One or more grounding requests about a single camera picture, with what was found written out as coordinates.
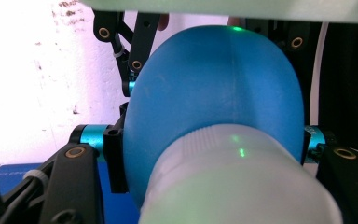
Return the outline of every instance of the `white wall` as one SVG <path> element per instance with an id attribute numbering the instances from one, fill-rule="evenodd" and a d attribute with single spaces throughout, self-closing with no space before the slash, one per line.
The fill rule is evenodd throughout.
<path id="1" fill-rule="evenodd" d="M 126 14 L 133 27 L 135 13 Z M 110 44 L 92 32 L 90 8 L 76 0 L 5 1 L 0 6 L 0 165 L 42 162 L 78 124 L 113 124 L 128 99 Z M 155 49 L 190 26 L 227 17 L 172 14 Z"/>

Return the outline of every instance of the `cable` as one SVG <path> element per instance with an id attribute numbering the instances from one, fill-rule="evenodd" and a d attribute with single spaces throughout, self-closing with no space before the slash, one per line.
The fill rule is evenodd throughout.
<path id="1" fill-rule="evenodd" d="M 20 208 L 20 206 L 25 203 L 27 200 L 37 189 L 39 180 L 33 179 L 28 187 L 17 197 L 8 207 L 5 213 L 0 217 L 0 224 L 7 224 L 13 218 L 14 214 Z"/>
<path id="2" fill-rule="evenodd" d="M 319 124 L 319 86 L 321 76 L 322 57 L 324 55 L 324 41 L 327 35 L 328 22 L 322 22 L 318 38 L 318 46 L 313 63 L 312 84 L 310 86 L 310 125 Z"/>

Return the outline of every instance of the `white surface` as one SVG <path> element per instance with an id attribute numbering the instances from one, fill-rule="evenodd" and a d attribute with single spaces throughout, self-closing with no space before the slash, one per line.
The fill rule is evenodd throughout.
<path id="1" fill-rule="evenodd" d="M 358 22 L 358 0 L 83 0 L 114 10 L 191 12 L 299 21 Z"/>
<path id="2" fill-rule="evenodd" d="M 342 223 L 327 190 L 274 139 L 235 124 L 173 142 L 153 169 L 148 223 Z"/>
<path id="3" fill-rule="evenodd" d="M 126 14 L 129 26 L 134 20 Z M 172 14 L 153 49 L 186 27 L 226 22 Z M 0 7 L 0 165 L 42 162 L 76 125 L 116 122 L 127 99 L 111 46 L 94 37 L 92 23 L 90 8 L 76 0 Z"/>

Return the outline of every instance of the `black cable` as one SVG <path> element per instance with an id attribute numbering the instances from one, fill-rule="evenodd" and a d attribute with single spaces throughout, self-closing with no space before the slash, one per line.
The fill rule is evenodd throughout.
<path id="1" fill-rule="evenodd" d="M 28 187 L 17 197 L 8 207 L 5 213 L 0 217 L 0 224 L 7 224 L 13 218 L 15 213 L 21 208 L 21 205 L 25 203 L 25 200 L 37 190 L 39 180 L 33 179 Z"/>

